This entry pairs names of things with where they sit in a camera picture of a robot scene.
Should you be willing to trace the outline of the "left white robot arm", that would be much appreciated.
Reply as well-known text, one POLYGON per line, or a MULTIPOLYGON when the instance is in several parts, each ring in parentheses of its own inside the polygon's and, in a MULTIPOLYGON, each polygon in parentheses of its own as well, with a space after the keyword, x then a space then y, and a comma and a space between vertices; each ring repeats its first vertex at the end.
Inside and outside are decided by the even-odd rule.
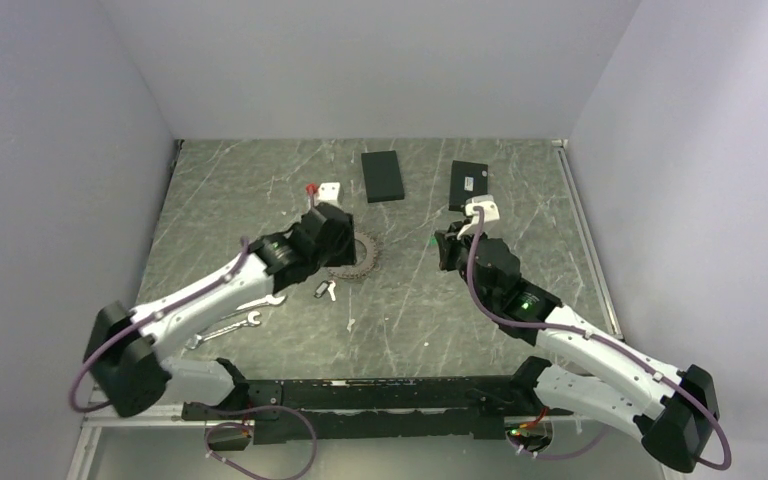
POLYGON ((284 231, 243 239, 236 257, 177 292, 131 308, 119 301, 103 307, 80 373, 92 376, 106 406, 124 418, 180 394, 221 419, 235 419, 250 405, 249 383, 239 369, 224 358, 190 361, 176 353, 239 306, 354 260, 352 214, 320 203, 284 231))

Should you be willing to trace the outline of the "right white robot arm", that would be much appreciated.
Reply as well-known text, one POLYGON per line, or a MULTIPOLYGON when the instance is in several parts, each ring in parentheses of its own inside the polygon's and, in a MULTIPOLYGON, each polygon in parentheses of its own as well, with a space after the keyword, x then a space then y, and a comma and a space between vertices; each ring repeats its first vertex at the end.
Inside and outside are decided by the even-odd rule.
POLYGON ((723 434, 712 375, 641 353, 588 322, 557 296, 527 281, 519 259, 499 238, 461 235, 461 223, 434 232, 439 267, 466 283, 476 307, 506 335, 557 353, 586 371, 580 376, 548 360, 528 358, 511 378, 517 411, 541 408, 583 414, 638 440, 662 465, 691 473, 699 465, 726 469, 703 452, 723 434))

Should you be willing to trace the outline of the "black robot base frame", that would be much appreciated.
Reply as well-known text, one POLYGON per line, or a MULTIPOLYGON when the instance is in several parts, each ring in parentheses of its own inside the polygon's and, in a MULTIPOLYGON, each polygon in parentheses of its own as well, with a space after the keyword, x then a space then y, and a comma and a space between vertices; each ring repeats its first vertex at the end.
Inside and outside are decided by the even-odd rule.
POLYGON ((227 406, 187 403, 185 421, 246 420, 257 445, 305 440, 467 436, 502 440, 515 420, 537 416, 533 389, 550 367, 529 357, 512 375, 248 380, 227 406))

